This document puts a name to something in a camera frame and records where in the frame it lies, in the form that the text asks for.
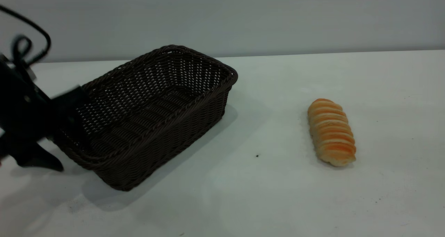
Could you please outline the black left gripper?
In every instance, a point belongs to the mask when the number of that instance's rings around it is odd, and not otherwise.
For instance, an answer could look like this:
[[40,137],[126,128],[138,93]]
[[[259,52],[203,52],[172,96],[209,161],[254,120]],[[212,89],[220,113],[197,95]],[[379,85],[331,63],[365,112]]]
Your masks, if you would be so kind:
[[[1,158],[11,156],[20,167],[62,172],[64,167],[59,159],[38,144],[53,127],[50,99],[34,84],[34,79],[34,74],[22,66],[11,67],[1,60]],[[59,128],[87,149],[91,144],[77,109],[89,102],[80,85],[51,99]]]

